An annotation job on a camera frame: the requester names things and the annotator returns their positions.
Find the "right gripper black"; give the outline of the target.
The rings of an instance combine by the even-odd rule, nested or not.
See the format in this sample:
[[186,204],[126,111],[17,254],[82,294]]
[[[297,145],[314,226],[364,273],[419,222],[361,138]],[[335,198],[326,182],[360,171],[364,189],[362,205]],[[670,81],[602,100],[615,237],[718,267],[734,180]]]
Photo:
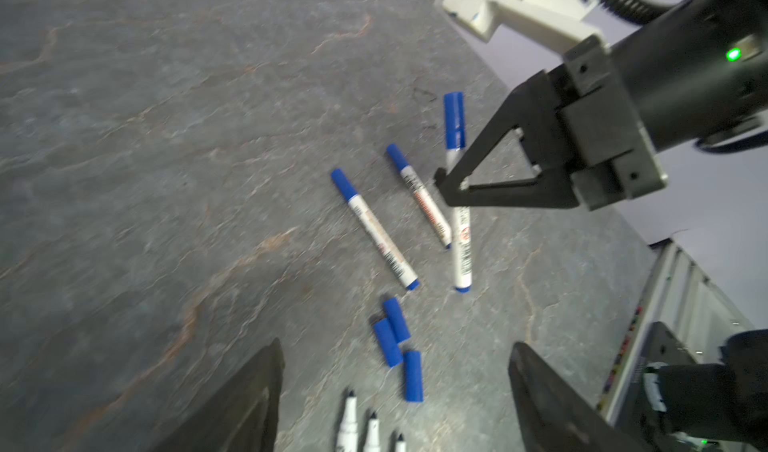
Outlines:
[[766,146],[766,108],[767,0],[686,0],[610,50],[584,40],[550,76],[516,86],[449,174],[470,176],[521,131],[537,177],[451,189],[438,168],[435,185],[452,207],[598,209],[664,188],[657,156],[676,145]]

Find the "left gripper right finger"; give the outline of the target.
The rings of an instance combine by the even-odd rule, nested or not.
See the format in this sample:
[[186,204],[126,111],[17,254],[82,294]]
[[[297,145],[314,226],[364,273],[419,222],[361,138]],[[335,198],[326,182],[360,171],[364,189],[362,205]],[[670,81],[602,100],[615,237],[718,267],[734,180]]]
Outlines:
[[514,344],[508,375],[527,451],[640,451],[606,423],[528,344]]

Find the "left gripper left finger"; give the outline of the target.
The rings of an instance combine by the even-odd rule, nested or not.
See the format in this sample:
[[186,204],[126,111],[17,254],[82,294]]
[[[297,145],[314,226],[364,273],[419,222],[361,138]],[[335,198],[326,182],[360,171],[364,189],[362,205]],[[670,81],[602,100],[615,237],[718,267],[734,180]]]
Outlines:
[[285,359],[274,339],[260,349],[156,451],[272,451]]

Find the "white marker pen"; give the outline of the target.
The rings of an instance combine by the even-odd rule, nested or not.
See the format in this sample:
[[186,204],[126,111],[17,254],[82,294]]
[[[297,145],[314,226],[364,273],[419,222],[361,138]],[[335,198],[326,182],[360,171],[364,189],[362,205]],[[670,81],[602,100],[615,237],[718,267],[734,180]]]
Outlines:
[[394,452],[407,452],[407,443],[404,437],[403,433],[399,433],[396,437],[394,447]]
[[451,227],[437,203],[428,192],[424,182],[396,144],[392,143],[388,145],[386,151],[415,201],[437,234],[442,246],[446,249],[450,249],[452,244]]
[[[446,167],[450,172],[463,155],[464,149],[446,148]],[[470,211],[468,207],[451,208],[452,269],[455,289],[466,293],[472,285]]]
[[349,390],[344,401],[334,451],[356,452],[358,450],[358,435],[357,395],[354,390]]
[[416,272],[384,230],[367,202],[340,168],[334,169],[330,177],[401,285],[406,290],[415,290],[420,285]]
[[367,429],[365,434],[365,441],[362,448],[363,452],[380,452],[381,451],[381,439],[380,439],[380,420],[376,411],[370,414],[367,421]]

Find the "blue pen cap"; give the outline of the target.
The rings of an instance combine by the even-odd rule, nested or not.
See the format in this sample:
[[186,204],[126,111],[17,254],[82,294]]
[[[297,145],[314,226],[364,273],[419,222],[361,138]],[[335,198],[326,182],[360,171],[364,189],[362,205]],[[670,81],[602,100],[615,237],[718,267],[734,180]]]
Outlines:
[[419,351],[409,350],[404,354],[405,400],[411,403],[424,401],[422,355]]
[[403,310],[397,298],[391,298],[383,303],[383,307],[392,327],[396,342],[403,343],[411,338]]
[[401,364],[403,354],[389,320],[382,319],[375,322],[373,330],[387,366],[393,368]]
[[453,150],[466,148],[464,95],[462,92],[445,94],[443,105],[446,148]]

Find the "aluminium frame rails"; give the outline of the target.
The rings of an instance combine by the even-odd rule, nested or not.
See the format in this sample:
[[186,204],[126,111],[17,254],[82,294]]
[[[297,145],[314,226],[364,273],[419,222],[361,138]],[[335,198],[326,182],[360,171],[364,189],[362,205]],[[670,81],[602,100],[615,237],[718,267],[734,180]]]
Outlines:
[[671,239],[654,244],[657,259],[603,385],[596,409],[611,425],[628,408],[642,366],[677,358],[720,360],[730,336],[754,324],[702,267]]

